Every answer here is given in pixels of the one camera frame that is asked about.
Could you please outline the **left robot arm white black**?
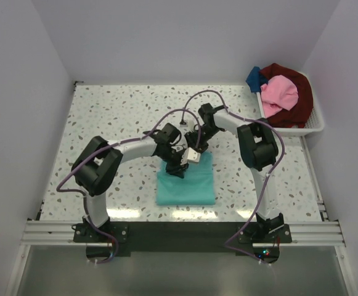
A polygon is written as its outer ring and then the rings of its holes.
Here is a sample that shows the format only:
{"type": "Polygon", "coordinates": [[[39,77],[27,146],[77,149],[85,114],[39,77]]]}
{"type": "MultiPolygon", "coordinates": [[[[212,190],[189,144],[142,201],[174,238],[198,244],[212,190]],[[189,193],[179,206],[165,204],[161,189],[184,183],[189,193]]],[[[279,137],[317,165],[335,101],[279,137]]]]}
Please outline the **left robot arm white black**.
{"type": "Polygon", "coordinates": [[[162,129],[147,132],[143,139],[122,140],[115,146],[100,136],[92,138],[71,168],[76,184],[86,190],[83,198],[85,217],[83,225],[75,231],[76,241],[114,242],[106,191],[122,163],[141,157],[159,157],[166,164],[167,174],[184,178],[189,167],[183,160],[185,150],[174,148],[181,137],[181,132],[167,123],[162,129]]]}

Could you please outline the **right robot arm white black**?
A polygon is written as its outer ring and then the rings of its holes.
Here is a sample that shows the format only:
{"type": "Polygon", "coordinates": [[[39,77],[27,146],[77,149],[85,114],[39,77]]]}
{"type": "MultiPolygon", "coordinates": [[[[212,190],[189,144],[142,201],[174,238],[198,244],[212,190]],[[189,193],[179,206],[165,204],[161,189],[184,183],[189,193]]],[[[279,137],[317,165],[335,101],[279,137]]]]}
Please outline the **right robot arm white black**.
{"type": "Polygon", "coordinates": [[[285,153],[279,151],[276,143],[278,139],[284,149],[282,137],[266,119],[245,119],[227,111],[224,106],[204,104],[198,114],[203,124],[197,124],[185,133],[187,145],[201,154],[208,149],[208,141],[220,131],[228,131],[237,137],[241,159],[251,171],[257,196],[251,214],[256,222],[246,222],[238,232],[253,241],[270,242],[284,226],[273,176],[285,153]]]}

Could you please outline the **teal t shirt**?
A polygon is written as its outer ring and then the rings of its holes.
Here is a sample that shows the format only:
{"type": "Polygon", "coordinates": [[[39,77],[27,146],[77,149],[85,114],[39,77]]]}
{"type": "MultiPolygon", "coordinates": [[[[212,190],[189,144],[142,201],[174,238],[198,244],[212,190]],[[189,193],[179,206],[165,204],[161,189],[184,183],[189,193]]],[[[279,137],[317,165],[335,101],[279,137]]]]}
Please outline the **teal t shirt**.
{"type": "Polygon", "coordinates": [[[159,206],[210,206],[215,204],[213,155],[205,152],[198,164],[190,164],[184,178],[166,172],[161,162],[157,173],[156,203],[159,206]]]}

